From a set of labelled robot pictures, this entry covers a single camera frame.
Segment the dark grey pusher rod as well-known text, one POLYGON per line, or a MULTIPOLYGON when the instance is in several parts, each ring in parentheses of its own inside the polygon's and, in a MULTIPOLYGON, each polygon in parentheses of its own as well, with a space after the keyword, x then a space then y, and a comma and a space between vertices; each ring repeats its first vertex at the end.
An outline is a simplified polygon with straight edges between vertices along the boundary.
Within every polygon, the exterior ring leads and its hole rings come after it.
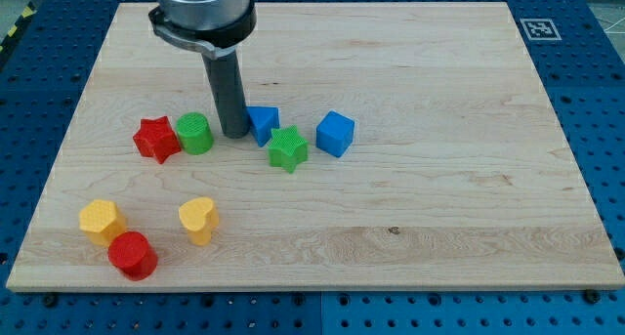
POLYGON ((250 120, 236 51, 223 57, 202 57, 222 132, 240 139, 250 130, 250 120))

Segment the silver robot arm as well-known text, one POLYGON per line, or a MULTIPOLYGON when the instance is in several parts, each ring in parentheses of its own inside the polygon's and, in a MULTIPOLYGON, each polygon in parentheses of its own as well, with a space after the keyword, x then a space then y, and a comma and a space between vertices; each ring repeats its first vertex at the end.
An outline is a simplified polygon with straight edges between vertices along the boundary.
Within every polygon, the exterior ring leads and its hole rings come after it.
POLYGON ((153 33, 203 60, 224 135, 249 132, 236 46, 253 32, 254 0, 156 0, 148 13, 153 33))

